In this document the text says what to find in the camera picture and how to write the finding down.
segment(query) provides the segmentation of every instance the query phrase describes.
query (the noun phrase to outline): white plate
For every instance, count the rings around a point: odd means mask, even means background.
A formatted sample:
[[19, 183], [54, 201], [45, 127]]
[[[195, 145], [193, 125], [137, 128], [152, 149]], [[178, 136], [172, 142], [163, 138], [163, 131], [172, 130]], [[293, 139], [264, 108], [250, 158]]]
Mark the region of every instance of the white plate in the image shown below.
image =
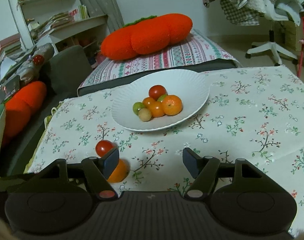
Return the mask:
[[[169, 95], [182, 100], [183, 109], [175, 116], [162, 116], [142, 122], [134, 114], [132, 107], [148, 97], [149, 89], [155, 85], [165, 87]], [[209, 97], [210, 87], [203, 73], [186, 69], [169, 69], [143, 76], [119, 89], [113, 100], [112, 117], [125, 129], [146, 132], [156, 131], [177, 125], [200, 110]]]

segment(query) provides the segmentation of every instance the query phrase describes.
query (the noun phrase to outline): patterned fabric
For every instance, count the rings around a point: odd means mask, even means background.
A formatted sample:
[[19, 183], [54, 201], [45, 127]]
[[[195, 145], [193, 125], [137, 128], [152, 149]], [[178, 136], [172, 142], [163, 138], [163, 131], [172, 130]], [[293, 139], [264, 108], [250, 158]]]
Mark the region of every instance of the patterned fabric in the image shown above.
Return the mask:
[[195, 65], [217, 58], [231, 59], [234, 60], [236, 65], [240, 65], [231, 54], [213, 41], [203, 37], [197, 30], [192, 30], [184, 42], [168, 47], [156, 54], [140, 56], [127, 61], [106, 59], [86, 78], [79, 88], [147, 70]]
[[67, 99], [28, 171], [39, 172], [58, 158], [79, 163], [97, 156], [95, 145], [106, 139], [118, 145], [120, 158], [130, 165], [126, 179], [112, 185], [118, 193], [183, 194], [193, 182], [182, 162], [183, 148], [222, 162], [245, 158], [292, 194], [298, 213], [291, 231], [304, 229], [304, 84], [285, 66], [201, 74], [211, 84], [206, 105], [185, 122], [156, 132], [135, 133], [114, 122], [111, 106], [122, 87]]
[[251, 10], [245, 6], [237, 9], [229, 0], [220, 0], [220, 4], [230, 23], [241, 26], [255, 26], [260, 24], [259, 16], [261, 16], [261, 13], [258, 11]]

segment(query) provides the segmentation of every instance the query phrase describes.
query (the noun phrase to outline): gray sofa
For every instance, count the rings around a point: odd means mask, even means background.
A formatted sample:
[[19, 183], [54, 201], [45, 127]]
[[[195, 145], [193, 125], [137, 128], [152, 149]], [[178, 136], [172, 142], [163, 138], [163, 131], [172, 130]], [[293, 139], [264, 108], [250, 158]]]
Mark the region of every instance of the gray sofa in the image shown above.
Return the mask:
[[45, 129], [44, 118], [66, 98], [76, 97], [78, 86], [92, 72], [81, 46], [73, 46], [52, 57], [41, 71], [39, 80], [47, 86], [47, 96], [39, 112], [0, 152], [0, 176], [22, 174], [32, 158]]

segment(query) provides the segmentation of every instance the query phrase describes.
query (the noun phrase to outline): red button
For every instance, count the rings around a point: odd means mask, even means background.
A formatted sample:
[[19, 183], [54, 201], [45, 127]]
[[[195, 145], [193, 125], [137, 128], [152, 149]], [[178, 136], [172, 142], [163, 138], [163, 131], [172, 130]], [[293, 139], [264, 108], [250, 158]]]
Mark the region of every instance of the red button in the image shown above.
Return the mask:
[[111, 190], [103, 190], [99, 193], [100, 198], [112, 198], [115, 196], [114, 191]]

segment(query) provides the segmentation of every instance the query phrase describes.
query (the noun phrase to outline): plaid cloth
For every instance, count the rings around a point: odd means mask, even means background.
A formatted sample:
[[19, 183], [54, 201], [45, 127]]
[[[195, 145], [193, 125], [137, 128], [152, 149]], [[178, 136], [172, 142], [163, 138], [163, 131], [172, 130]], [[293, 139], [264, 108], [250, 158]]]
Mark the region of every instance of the plaid cloth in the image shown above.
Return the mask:
[[237, 9], [229, 0], [220, 0], [222, 10], [229, 22], [240, 26], [259, 25], [259, 17], [262, 14], [243, 6]]

